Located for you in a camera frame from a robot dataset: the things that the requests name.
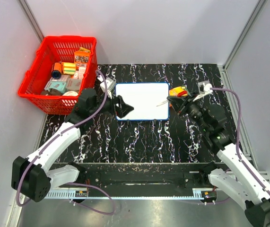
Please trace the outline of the white blue-framed whiteboard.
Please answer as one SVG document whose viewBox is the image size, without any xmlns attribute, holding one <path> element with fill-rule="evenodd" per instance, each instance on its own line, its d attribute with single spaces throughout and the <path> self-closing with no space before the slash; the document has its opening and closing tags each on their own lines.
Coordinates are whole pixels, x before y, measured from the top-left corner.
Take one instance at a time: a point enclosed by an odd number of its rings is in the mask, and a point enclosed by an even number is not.
<svg viewBox="0 0 270 227">
<path fill-rule="evenodd" d="M 169 96 L 166 82 L 117 83 L 115 94 L 122 96 L 124 102 L 134 110 L 119 121 L 153 121 L 169 119 L 169 103 L 162 103 Z"/>
</svg>

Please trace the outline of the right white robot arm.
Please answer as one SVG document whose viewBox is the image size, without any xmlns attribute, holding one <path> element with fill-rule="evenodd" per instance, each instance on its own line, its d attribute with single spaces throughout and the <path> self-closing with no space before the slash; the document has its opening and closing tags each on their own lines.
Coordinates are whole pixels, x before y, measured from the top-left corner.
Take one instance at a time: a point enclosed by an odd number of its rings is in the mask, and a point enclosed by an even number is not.
<svg viewBox="0 0 270 227">
<path fill-rule="evenodd" d="M 247 160 L 225 129 L 224 108 L 201 107 L 191 96 L 169 96 L 167 100 L 178 115 L 188 115 L 197 123 L 206 147 L 234 174 L 230 177 L 222 168 L 209 163 L 200 171 L 200 185 L 222 190 L 244 210 L 252 226 L 270 227 L 270 183 Z"/>
</svg>

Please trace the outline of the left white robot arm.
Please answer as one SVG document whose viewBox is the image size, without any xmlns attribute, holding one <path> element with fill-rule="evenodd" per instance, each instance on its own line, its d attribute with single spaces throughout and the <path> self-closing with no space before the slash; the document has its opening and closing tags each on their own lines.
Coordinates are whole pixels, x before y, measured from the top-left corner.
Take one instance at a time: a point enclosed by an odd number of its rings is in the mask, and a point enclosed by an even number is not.
<svg viewBox="0 0 270 227">
<path fill-rule="evenodd" d="M 17 196 L 40 202 L 51 189 L 72 183 L 76 187 L 85 184 L 85 168 L 76 163 L 51 169 L 57 158 L 88 128 L 97 114 L 109 112 L 119 118 L 132 112 L 134 107 L 125 103 L 122 96 L 97 96 L 93 88 L 85 88 L 65 122 L 39 149 L 26 158 L 18 156 L 12 164 L 11 187 Z"/>
</svg>

